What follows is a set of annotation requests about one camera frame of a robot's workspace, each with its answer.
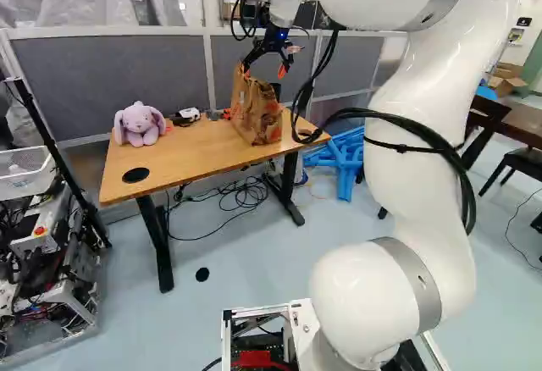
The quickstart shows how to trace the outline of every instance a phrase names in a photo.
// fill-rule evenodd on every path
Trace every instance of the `bunny ear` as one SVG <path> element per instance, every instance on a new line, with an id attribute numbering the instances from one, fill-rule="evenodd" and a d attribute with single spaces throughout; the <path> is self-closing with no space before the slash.
<path id="1" fill-rule="evenodd" d="M 154 107 L 148 106 L 151 110 L 152 117 L 154 117 L 154 121 L 156 121 L 156 125 L 158 126 L 158 129 L 160 130 L 160 135 L 163 136 L 166 133 L 166 120 L 163 117 L 162 113 L 160 113 L 158 110 L 156 110 Z"/>
<path id="2" fill-rule="evenodd" d="M 115 141 L 122 145 L 124 144 L 124 127 L 122 126 L 122 111 L 115 113 L 115 123 L 113 128 Z"/>

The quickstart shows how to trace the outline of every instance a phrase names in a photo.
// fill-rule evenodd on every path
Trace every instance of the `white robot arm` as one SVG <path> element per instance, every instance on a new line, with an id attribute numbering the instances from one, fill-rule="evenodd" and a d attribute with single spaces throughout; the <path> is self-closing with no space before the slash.
<path id="1" fill-rule="evenodd" d="M 288 28 L 301 0 L 262 1 L 271 2 L 271 21 Z M 415 120 L 460 145 L 480 78 L 512 28 L 519 0 L 320 2 L 347 27 L 409 32 L 401 67 L 369 108 Z M 366 136 L 428 147 L 377 119 L 368 120 Z M 399 343 L 463 310 L 473 299 L 476 274 L 456 176 L 442 156 L 367 142 L 364 156 L 374 198 L 395 217 L 394 234 L 323 257 L 313 271 L 311 298 L 340 356 L 352 367 L 376 369 Z"/>

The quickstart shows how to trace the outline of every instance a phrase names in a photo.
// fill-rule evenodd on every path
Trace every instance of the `table top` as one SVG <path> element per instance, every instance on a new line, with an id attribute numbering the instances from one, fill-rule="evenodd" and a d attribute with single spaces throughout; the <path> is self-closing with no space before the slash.
<path id="1" fill-rule="evenodd" d="M 309 147 L 292 139 L 288 108 L 284 109 L 282 119 L 282 140 L 268 145 L 250 146 L 229 121 L 211 121 L 204 115 L 189 127 L 173 127 L 168 120 L 168 132 L 150 147 L 120 146 L 111 137 L 103 170 L 100 203 L 107 206 L 150 195 L 155 191 Z M 297 129 L 314 131 L 316 127 L 299 118 Z M 310 147 L 330 138 L 323 133 Z M 150 171 L 144 180 L 131 184 L 122 181 L 124 173 L 139 167 Z"/>
<path id="2" fill-rule="evenodd" d="M 523 142 L 526 145 L 542 149 L 542 109 L 521 104 L 511 99 L 498 100 L 512 110 L 495 126 L 495 132 Z"/>

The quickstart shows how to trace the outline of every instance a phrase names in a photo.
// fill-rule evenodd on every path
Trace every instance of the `stuffed animal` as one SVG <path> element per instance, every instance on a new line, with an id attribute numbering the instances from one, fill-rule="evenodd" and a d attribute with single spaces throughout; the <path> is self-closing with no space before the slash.
<path id="1" fill-rule="evenodd" d="M 134 147 L 153 145 L 165 132 L 166 120 L 162 113 L 142 102 L 135 102 L 115 114 L 114 136 L 119 145 L 126 141 Z"/>

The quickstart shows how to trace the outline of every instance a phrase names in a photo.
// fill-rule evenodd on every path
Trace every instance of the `paper bag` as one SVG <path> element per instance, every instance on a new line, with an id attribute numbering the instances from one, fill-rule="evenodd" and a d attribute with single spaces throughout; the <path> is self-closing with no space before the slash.
<path id="1" fill-rule="evenodd" d="M 273 87 L 266 81 L 246 77 L 242 64 L 234 72 L 231 123 L 251 145 L 270 144 L 282 138 L 282 107 Z"/>

